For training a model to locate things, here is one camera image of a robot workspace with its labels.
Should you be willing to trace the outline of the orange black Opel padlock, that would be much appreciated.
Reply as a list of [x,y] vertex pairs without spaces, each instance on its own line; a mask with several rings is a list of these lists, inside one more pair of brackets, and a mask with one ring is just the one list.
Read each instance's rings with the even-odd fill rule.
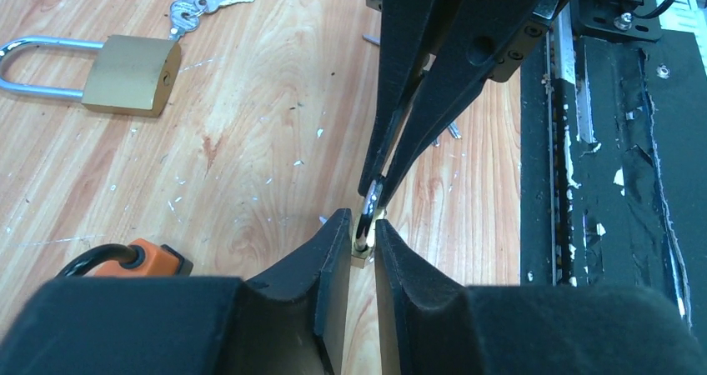
[[56,275],[135,278],[188,276],[193,263],[167,244],[157,245],[138,238],[124,245],[107,243],[83,252]]

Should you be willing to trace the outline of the large brass padlock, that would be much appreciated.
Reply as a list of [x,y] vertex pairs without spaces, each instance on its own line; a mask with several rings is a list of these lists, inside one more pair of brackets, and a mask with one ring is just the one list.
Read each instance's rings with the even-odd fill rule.
[[178,42],[112,35],[105,42],[26,36],[1,47],[1,65],[35,47],[96,51],[82,89],[39,86],[1,78],[1,89],[16,95],[81,103],[95,113],[157,118],[167,106],[182,59]]

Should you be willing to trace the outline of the small brass padlock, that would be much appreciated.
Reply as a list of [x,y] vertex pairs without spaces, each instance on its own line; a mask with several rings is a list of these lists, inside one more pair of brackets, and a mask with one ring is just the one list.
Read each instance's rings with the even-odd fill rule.
[[374,178],[365,195],[364,203],[352,232],[351,256],[352,265],[365,268],[374,259],[375,224],[386,214],[384,207],[379,206],[384,186],[384,176]]

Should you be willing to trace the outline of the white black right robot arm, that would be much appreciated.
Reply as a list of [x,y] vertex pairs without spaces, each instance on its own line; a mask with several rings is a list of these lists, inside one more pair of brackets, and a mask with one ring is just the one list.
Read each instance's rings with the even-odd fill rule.
[[[674,0],[367,0],[381,14],[376,113],[358,192],[394,195],[419,155],[482,92],[503,83],[570,7],[581,30],[654,41]],[[618,30],[628,14],[632,24]]]

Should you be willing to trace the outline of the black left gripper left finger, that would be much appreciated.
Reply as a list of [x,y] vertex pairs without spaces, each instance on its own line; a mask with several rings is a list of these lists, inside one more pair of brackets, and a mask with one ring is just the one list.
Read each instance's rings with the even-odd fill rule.
[[338,374],[352,214],[255,277],[57,277],[1,343],[4,374]]

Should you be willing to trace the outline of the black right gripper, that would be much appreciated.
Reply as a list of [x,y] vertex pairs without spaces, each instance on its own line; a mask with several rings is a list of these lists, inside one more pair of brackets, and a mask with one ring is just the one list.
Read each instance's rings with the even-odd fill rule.
[[374,125],[359,179],[386,206],[432,141],[507,81],[570,0],[365,0],[381,13]]

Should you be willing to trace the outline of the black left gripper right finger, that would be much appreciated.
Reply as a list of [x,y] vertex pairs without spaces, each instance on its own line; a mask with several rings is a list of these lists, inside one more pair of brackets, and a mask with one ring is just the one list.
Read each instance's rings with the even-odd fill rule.
[[674,306],[644,287],[468,286],[375,225],[385,374],[703,374]]

